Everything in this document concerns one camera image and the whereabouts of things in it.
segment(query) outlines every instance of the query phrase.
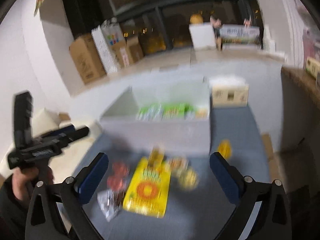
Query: white storage bin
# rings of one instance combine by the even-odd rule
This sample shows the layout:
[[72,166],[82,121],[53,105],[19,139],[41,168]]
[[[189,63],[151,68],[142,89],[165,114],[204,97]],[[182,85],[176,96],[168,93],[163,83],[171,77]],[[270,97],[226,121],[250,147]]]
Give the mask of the white storage bin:
[[[153,103],[187,103],[208,110],[192,120],[140,121],[141,107]],[[210,90],[204,81],[185,81],[128,88],[100,118],[103,130],[118,146],[151,151],[163,147],[167,154],[208,155],[210,150]]]

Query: shelf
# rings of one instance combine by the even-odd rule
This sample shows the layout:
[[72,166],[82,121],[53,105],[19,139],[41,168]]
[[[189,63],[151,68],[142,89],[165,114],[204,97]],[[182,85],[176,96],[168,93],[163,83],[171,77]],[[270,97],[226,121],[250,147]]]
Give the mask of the shelf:
[[282,67],[281,73],[300,87],[320,109],[320,90],[316,87],[316,80],[312,76],[304,69],[291,67]]

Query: yellow snack bag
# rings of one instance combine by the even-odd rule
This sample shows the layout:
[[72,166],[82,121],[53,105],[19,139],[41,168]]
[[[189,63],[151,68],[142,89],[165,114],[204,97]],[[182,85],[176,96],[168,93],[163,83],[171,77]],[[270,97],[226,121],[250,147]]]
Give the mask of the yellow snack bag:
[[124,197],[124,210],[145,216],[163,218],[167,207],[171,172],[164,163],[159,168],[148,168],[148,159],[142,158],[133,174]]
[[218,146],[217,152],[220,152],[221,156],[226,160],[232,155],[231,143],[228,139],[222,140]]
[[164,154],[160,151],[159,148],[153,147],[149,159],[148,159],[148,167],[152,169],[157,169],[161,166],[163,161]]

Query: metal screw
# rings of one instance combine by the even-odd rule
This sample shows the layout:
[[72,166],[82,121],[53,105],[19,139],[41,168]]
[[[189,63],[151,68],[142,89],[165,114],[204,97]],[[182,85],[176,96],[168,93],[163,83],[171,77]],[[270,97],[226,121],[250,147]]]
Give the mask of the metal screw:
[[70,184],[70,183],[72,183],[74,180],[75,180],[74,177],[67,177],[67,178],[66,178],[66,183],[67,183],[67,184]]
[[38,181],[37,184],[36,184],[37,187],[42,187],[42,185],[43,185],[43,181],[42,180]]
[[281,182],[279,179],[276,179],[276,180],[275,180],[275,184],[276,184],[277,186],[281,186],[281,185],[282,185],[282,182]]
[[245,176],[244,177],[244,181],[248,182],[248,183],[251,183],[253,181],[253,179],[250,176]]

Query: window frame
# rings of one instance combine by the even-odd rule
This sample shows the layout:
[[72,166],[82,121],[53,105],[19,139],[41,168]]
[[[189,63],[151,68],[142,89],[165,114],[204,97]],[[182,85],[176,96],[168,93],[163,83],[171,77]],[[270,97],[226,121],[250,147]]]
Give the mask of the window frame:
[[[140,17],[144,13],[154,11],[160,26],[159,31],[161,32],[164,38],[164,42],[166,44],[166,49],[171,50],[174,47],[171,39],[169,38],[168,32],[165,28],[162,8],[165,8],[171,5],[183,4],[186,2],[193,2],[193,1],[197,2],[197,1],[207,1],[207,0],[148,0],[148,2],[140,3],[140,4],[139,4],[139,1],[134,1],[118,9],[115,9],[114,7],[112,9],[114,12],[113,16],[117,18],[117,22],[119,23],[123,23],[132,18]],[[249,19],[249,17],[251,16],[252,24],[255,25],[256,20],[254,17],[254,13],[250,7],[250,2],[249,2],[250,0],[232,0],[232,1],[235,1],[238,4],[241,19],[244,21],[244,19]]]

